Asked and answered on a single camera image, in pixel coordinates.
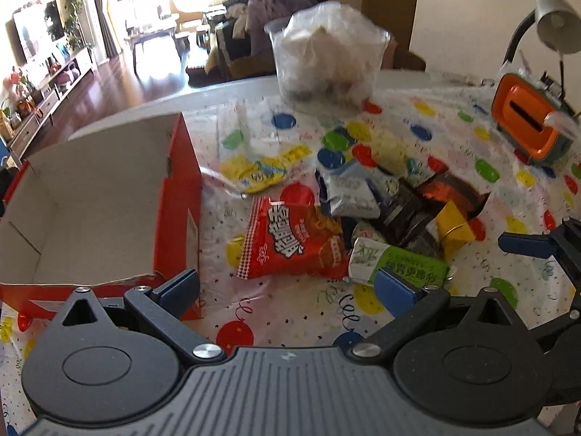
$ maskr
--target polka dot tablecloth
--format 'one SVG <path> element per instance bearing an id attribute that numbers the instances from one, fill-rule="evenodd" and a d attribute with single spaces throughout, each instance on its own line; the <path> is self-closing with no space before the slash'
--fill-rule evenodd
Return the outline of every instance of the polka dot tablecloth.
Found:
<path id="1" fill-rule="evenodd" d="M 386 130 L 405 145 L 412 184 L 447 166 L 479 192 L 490 192 L 470 222 L 476 241 L 455 255 L 451 293 L 475 295 L 493 285 L 529 327 L 567 311 L 573 288 L 555 260 L 504 254 L 496 241 L 504 231 L 539 234 L 579 216 L 577 146 L 551 169 L 528 165 L 496 131 L 488 115 L 493 95 L 489 88 L 390 90 L 376 93 L 361 115 L 344 119 L 294 113 L 279 97 L 184 113 L 200 165 L 214 171 L 205 177 L 200 225 L 204 317 L 187 325 L 231 353 L 237 345 L 346 348 L 388 323 L 389 313 L 369 287 L 311 276 L 238 279 L 252 198 L 242 199 L 224 178 L 229 160 L 278 158 L 287 177 L 265 194 L 316 203 L 314 169 L 341 172 L 354 162 L 375 169 L 372 145 Z M 301 155 L 292 154 L 297 146 Z M 34 420 L 20 372 L 45 326 L 2 309 L 0 379 L 9 435 Z"/>

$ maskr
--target television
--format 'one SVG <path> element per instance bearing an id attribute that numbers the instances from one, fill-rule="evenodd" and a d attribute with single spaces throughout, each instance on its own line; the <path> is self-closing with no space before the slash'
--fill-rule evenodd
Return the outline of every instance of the television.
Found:
<path id="1" fill-rule="evenodd" d="M 13 19 L 27 61 L 39 53 L 50 54 L 52 42 L 64 36 L 56 1 L 22 8 Z"/>

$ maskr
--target red dot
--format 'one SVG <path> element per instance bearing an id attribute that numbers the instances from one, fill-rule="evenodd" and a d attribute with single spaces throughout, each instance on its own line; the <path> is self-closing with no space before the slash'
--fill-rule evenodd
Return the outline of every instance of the red dot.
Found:
<path id="1" fill-rule="evenodd" d="M 525 166 L 529 165 L 529 158 L 524 155 L 521 151 L 519 151 L 518 149 L 514 150 L 514 156 L 521 161 L 523 164 L 525 164 Z"/>
<path id="2" fill-rule="evenodd" d="M 484 241 L 486 239 L 486 228 L 478 218 L 472 218 L 468 221 L 468 225 L 476 236 L 477 241 Z"/>
<path id="3" fill-rule="evenodd" d="M 376 105 L 375 103 L 371 103 L 369 100 L 365 100 L 363 102 L 363 111 L 371 114 L 382 114 L 383 110 L 381 106 Z"/>
<path id="4" fill-rule="evenodd" d="M 287 185 L 281 192 L 281 202 L 294 205 L 314 205 L 315 194 L 308 186 L 300 182 L 294 182 Z"/>
<path id="5" fill-rule="evenodd" d="M 227 355 L 231 355 L 235 346 L 252 346 L 254 334 L 243 321 L 228 322 L 219 329 L 216 344 L 224 349 Z"/>
<path id="6" fill-rule="evenodd" d="M 353 157 L 355 157 L 362 166 L 377 167 L 377 164 L 371 156 L 371 148 L 369 146 L 358 144 L 351 150 L 351 154 L 353 154 Z"/>
<path id="7" fill-rule="evenodd" d="M 18 318 L 16 319 L 16 323 L 18 323 L 18 329 L 21 332 L 24 332 L 28 328 L 30 328 L 30 325 L 32 324 L 32 322 L 33 322 L 32 318 L 28 318 L 28 316 L 25 316 L 21 313 L 18 314 Z"/>
<path id="8" fill-rule="evenodd" d="M 445 162 L 432 156 L 428 157 L 428 167 L 437 174 L 439 174 L 440 172 L 444 172 L 444 170 L 448 169 L 448 166 L 446 165 Z"/>
<path id="9" fill-rule="evenodd" d="M 557 227 L 557 223 L 555 223 L 555 218 L 553 218 L 553 215 L 549 210 L 544 212 L 543 222 L 545 228 L 547 228 L 549 231 L 552 231 Z"/>
<path id="10" fill-rule="evenodd" d="M 571 193 L 573 193 L 573 195 L 577 195 L 577 192 L 579 191 L 579 187 L 577 186 L 577 182 L 575 182 L 575 180 L 573 180 L 570 176 L 566 175 L 565 176 L 565 183 L 567 184 L 567 187 L 569 188 L 569 190 L 571 190 Z"/>

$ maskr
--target ribbed gray panel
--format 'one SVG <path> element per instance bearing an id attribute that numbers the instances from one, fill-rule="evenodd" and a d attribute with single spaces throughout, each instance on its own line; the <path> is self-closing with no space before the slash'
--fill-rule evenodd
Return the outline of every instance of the ribbed gray panel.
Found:
<path id="1" fill-rule="evenodd" d="M 388 373 L 338 348 L 241 348 L 191 372 L 176 397 L 122 427 L 71 429 L 49 421 L 27 436 L 547 436 L 535 421 L 473 429 L 435 420 L 404 400 Z"/>

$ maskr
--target red cardboard box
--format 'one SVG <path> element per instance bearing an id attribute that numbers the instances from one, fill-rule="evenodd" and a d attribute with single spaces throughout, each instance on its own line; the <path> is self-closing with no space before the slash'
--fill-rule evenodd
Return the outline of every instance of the red cardboard box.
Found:
<path id="1" fill-rule="evenodd" d="M 28 159 L 0 221 L 0 299 L 51 318 L 75 287 L 98 297 L 198 269 L 202 176 L 181 114 L 116 125 Z M 183 319 L 200 317 L 199 301 Z"/>

